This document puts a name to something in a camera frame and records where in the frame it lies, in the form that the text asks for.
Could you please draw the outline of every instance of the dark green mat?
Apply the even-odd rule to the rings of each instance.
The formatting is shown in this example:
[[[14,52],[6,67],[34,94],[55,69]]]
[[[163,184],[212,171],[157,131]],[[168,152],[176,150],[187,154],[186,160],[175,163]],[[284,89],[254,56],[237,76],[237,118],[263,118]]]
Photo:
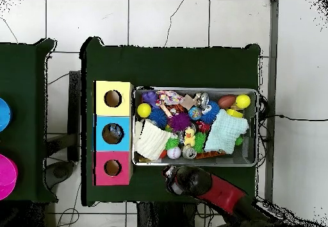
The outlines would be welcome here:
[[[258,45],[241,48],[143,48],[105,47],[98,38],[89,38],[82,46],[82,89],[86,92],[86,118],[82,118],[88,150],[82,162],[82,194],[93,201],[193,201],[166,191],[160,166],[134,166],[128,186],[92,185],[92,84],[94,80],[128,81],[137,86],[212,87],[258,89]],[[255,167],[206,167],[255,195]]]
[[[0,153],[18,168],[14,191],[7,200],[55,201],[44,185],[45,63],[55,41],[34,45],[0,44],[0,97],[12,109],[12,121],[0,133]]]

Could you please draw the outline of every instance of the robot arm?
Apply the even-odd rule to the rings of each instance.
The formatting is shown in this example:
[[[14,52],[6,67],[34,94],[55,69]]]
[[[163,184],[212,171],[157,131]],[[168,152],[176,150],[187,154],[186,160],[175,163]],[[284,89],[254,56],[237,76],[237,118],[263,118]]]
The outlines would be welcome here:
[[[234,227],[245,221],[261,221],[262,227],[277,221],[270,213],[264,214],[265,211],[260,210],[244,191],[201,168],[168,166],[163,175],[167,179],[168,191],[207,202]]]

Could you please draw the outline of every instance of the blue cup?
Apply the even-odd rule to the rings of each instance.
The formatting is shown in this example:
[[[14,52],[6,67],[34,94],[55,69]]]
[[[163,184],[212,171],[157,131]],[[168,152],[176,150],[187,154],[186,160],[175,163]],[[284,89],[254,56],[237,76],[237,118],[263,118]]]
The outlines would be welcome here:
[[[0,132],[8,126],[11,116],[9,105],[0,98]]]

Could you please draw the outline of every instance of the brown football toy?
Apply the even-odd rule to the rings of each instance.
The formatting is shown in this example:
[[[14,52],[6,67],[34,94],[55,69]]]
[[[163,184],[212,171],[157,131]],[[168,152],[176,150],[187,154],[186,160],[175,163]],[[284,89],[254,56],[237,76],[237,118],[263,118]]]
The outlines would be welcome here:
[[[236,101],[236,96],[234,95],[225,95],[218,100],[218,105],[221,109],[229,108]]]

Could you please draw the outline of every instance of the shape sorter box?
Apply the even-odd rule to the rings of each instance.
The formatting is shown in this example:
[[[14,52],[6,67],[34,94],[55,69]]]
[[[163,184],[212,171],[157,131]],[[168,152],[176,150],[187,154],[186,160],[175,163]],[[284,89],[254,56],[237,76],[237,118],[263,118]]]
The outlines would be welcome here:
[[[94,82],[94,185],[129,185],[133,172],[131,161],[131,93],[133,86],[129,82]],[[115,106],[108,103],[108,92],[116,92],[119,103]],[[108,125],[115,125],[122,137],[118,142],[108,143],[105,133],[111,133]],[[116,161],[119,165],[117,175],[106,172],[106,162]]]

